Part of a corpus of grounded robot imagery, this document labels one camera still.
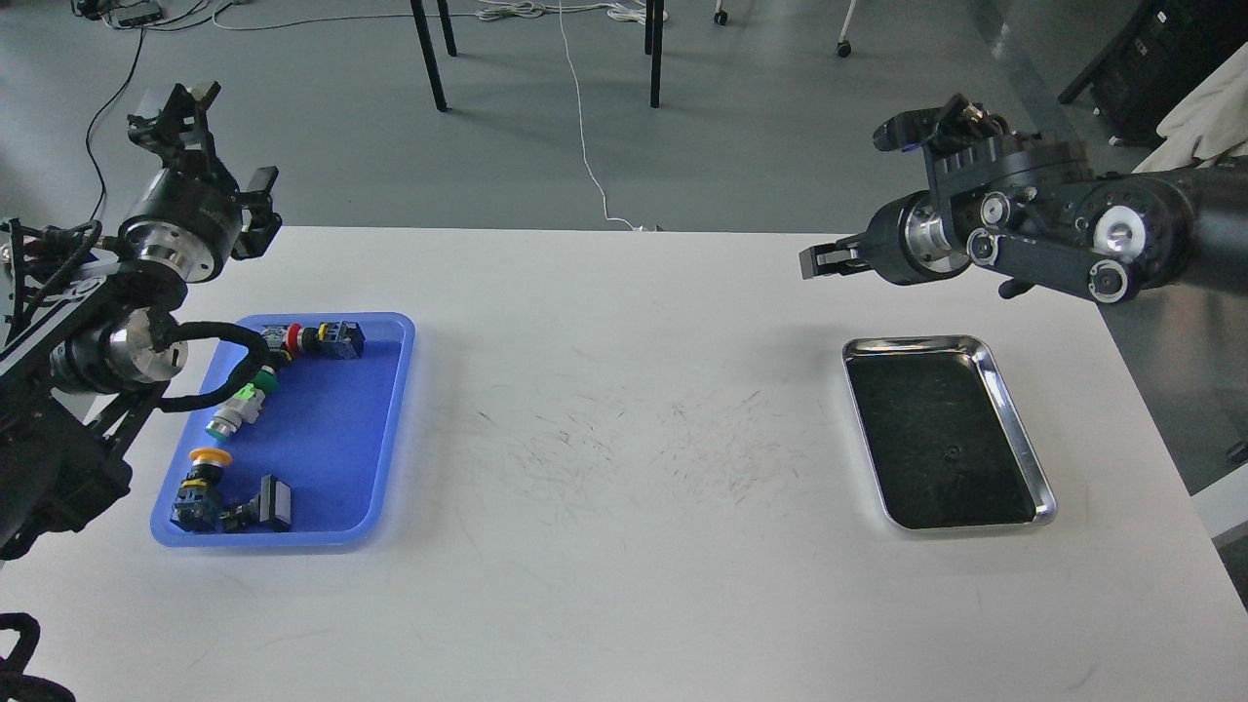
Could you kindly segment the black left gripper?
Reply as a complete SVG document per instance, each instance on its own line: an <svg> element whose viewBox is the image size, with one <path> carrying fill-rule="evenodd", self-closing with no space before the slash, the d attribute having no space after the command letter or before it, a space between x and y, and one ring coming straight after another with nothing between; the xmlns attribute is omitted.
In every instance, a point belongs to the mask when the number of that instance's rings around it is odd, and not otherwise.
<svg viewBox="0 0 1248 702"><path fill-rule="evenodd" d="M122 219L119 236L137 259L173 269L186 284L218 277L231 252L233 259L262 257L285 224L273 209L277 166L255 169L236 204L211 186L227 184L207 125L218 92L218 82L151 87L129 114L130 142L156 155L163 169Z"/></svg>

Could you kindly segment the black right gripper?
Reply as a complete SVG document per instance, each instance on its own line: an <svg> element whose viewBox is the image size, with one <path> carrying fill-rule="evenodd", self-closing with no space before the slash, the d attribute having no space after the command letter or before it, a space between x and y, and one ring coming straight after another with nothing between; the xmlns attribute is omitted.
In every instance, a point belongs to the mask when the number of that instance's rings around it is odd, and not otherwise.
<svg viewBox="0 0 1248 702"><path fill-rule="evenodd" d="M822 244L799 254L804 280L847 276L874 270L887 284L909 286L935 284L941 276L924 267L909 250L909 219L919 206L930 204L929 194L911 194L886 204L874 214L860 244Z"/></svg>

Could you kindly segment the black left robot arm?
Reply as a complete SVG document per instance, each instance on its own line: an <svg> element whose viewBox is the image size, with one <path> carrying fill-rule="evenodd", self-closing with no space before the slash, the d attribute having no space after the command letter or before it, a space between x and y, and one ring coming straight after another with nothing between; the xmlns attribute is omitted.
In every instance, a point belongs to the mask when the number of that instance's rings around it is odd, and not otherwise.
<svg viewBox="0 0 1248 702"><path fill-rule="evenodd" d="M129 139L161 161L116 234L99 219L31 229L5 219L12 312L1 357L2 560L82 530L129 493L125 453L154 410L223 403L268 356L235 324L178 324L193 284L266 254L282 220L275 166L241 187L215 154L218 82L144 94Z"/></svg>

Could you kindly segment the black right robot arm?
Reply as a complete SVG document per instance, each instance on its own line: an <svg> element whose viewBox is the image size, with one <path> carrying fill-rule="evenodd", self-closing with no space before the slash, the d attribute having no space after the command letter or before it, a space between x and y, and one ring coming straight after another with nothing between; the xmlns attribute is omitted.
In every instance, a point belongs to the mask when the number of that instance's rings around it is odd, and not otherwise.
<svg viewBox="0 0 1248 702"><path fill-rule="evenodd" d="M1246 159L1168 172L1098 175L1083 142L1016 132L962 95L879 125L881 152L919 151L927 186L857 235L799 254L802 277L874 272L937 284L976 266L998 296L1040 286L1122 305L1182 284L1246 294Z"/></svg>

